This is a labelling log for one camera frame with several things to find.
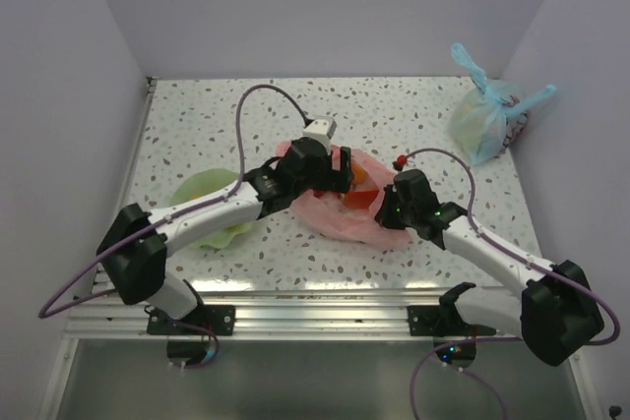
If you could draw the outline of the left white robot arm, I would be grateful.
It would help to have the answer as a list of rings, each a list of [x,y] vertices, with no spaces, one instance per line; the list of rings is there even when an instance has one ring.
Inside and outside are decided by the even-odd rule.
[[[124,207],[96,256],[124,304],[147,302],[182,333],[194,333],[205,320],[201,299],[190,283],[167,271],[168,258],[204,236],[283,211],[308,191],[346,193],[352,180],[349,148],[332,152],[300,138],[284,155],[201,198],[152,211]]]

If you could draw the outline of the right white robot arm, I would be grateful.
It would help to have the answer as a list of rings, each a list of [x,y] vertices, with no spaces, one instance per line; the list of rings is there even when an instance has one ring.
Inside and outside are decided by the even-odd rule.
[[[439,299],[429,317],[410,313],[434,337],[502,332],[521,339],[542,362],[558,366],[604,328],[598,303],[588,295],[583,270],[554,264],[508,243],[461,206],[439,202],[423,172],[399,173],[384,189],[376,222],[412,229],[424,241],[458,256],[502,285],[501,290],[462,282]]]

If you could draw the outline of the red fruit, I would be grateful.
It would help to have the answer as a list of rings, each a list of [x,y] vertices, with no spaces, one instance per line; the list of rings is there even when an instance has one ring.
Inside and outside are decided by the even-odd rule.
[[[353,174],[352,184],[354,186],[361,185],[362,183],[366,181],[368,175],[367,175],[367,172],[361,166],[353,165],[351,167],[351,171]]]

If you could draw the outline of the pink plastic bag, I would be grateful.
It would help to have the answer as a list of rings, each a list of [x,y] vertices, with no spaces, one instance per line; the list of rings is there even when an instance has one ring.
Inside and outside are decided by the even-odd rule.
[[[385,196],[385,187],[393,183],[394,173],[367,152],[351,151],[351,166],[361,166],[367,179],[351,185],[350,191],[378,189],[379,195],[368,210],[349,210],[341,202],[341,194],[307,191],[290,205],[296,218],[317,233],[336,240],[366,244],[382,250],[405,247],[410,234],[406,230],[381,227],[374,219]]]

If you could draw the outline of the watermelon slice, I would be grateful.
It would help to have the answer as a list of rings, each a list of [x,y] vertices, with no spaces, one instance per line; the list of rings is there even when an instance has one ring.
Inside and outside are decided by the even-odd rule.
[[[378,195],[378,189],[354,190],[341,194],[341,202],[349,210],[368,210]]]

